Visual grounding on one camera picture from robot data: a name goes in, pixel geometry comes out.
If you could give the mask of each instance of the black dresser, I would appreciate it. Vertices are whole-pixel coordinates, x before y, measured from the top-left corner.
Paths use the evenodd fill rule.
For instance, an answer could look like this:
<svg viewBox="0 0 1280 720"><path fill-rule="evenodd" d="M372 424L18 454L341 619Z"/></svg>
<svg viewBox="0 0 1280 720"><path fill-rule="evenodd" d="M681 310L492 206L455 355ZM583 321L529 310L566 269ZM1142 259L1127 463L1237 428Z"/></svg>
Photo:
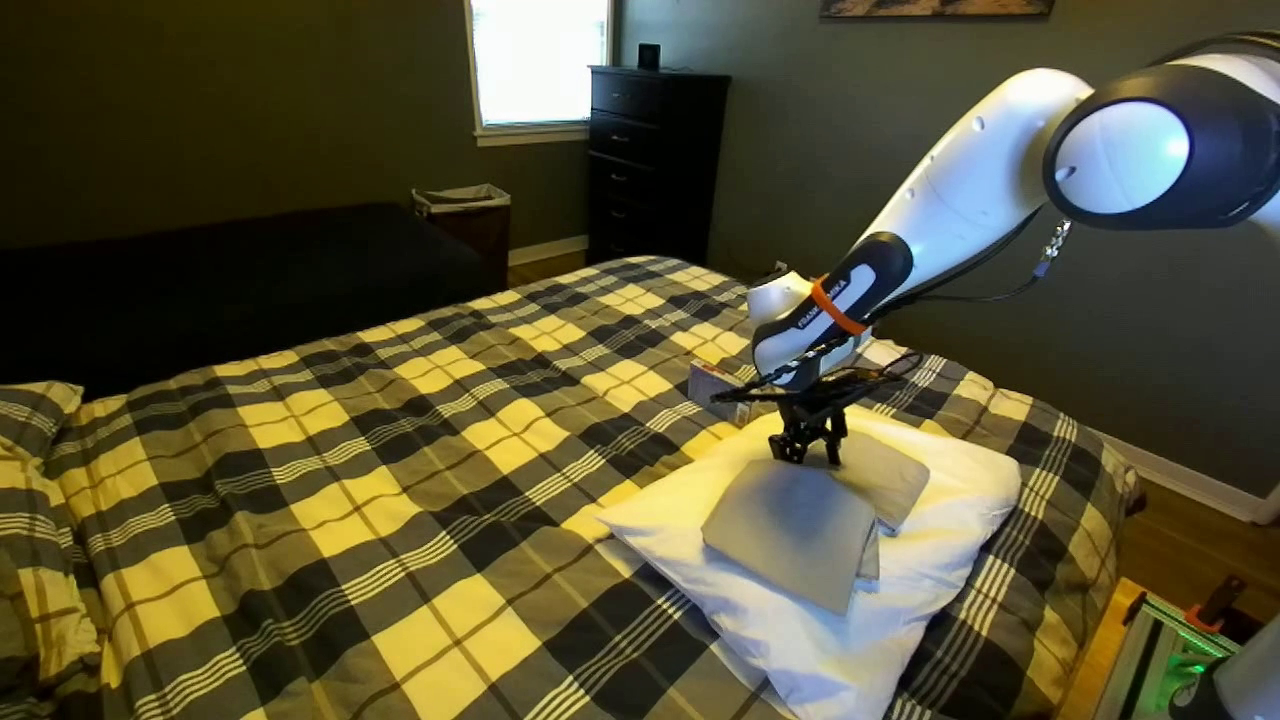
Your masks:
<svg viewBox="0 0 1280 720"><path fill-rule="evenodd" d="M589 259L709 259L728 75L591 68Z"/></svg>

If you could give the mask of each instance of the dark wall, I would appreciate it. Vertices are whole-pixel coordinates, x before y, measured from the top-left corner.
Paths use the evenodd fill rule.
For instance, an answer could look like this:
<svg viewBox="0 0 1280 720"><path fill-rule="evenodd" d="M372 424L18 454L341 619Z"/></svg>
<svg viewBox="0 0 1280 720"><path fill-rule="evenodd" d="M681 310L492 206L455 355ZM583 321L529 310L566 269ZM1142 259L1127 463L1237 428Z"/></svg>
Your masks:
<svg viewBox="0 0 1280 720"><path fill-rule="evenodd" d="M819 272L927 146L1017 68L1102 84L1187 41L1277 28L1277 0L1058 0L1053 19L819 19L819 0L630 0L625 47L728 72L712 259ZM1024 281L1039 215L963 292ZM917 304L880 324L1256 498L1280 470L1280 243L1256 228L1077 228L1053 286L1012 304Z"/></svg>
<svg viewBox="0 0 1280 720"><path fill-rule="evenodd" d="M583 233L583 146L475 150L454 0L0 7L0 243L498 182L517 243Z"/></svg>

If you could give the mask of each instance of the picture frame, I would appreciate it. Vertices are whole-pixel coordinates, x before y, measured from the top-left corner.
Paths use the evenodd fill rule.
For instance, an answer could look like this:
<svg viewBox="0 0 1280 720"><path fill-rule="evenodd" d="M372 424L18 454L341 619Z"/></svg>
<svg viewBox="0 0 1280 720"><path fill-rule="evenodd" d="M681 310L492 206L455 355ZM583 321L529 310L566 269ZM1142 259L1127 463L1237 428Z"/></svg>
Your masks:
<svg viewBox="0 0 1280 720"><path fill-rule="evenodd" d="M819 0L825 19L1039 19L1058 0Z"/></svg>

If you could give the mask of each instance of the bed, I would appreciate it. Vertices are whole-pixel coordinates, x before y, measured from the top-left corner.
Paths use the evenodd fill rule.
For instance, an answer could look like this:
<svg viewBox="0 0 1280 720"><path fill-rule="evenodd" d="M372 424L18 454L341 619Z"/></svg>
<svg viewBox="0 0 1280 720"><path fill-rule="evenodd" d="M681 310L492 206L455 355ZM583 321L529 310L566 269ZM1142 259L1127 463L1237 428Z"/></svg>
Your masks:
<svg viewBox="0 0 1280 720"><path fill-rule="evenodd" d="M630 255L116 396L0 383L3 712L789 717L591 516L742 433L683 382L745 349L742 281ZM1047 717L1123 461L927 351L865 409L1021 470L888 717Z"/></svg>

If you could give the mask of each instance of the robotic arm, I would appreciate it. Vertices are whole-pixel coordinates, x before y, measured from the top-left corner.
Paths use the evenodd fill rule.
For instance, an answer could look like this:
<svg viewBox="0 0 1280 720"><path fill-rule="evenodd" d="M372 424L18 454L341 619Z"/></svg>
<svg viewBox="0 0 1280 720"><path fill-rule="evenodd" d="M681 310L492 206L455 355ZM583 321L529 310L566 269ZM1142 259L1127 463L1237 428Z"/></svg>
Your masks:
<svg viewBox="0 0 1280 720"><path fill-rule="evenodd" d="M917 165L847 255L817 286L795 272L750 298L757 382L726 399L776 399L779 461L829 439L874 382L851 364L869 324L912 292L981 263L1032 213L1122 233L1260 226L1280 233L1280 33L1186 47L1108 88L1021 72ZM1224 660L1171 717L1280 717L1280 619Z"/></svg>

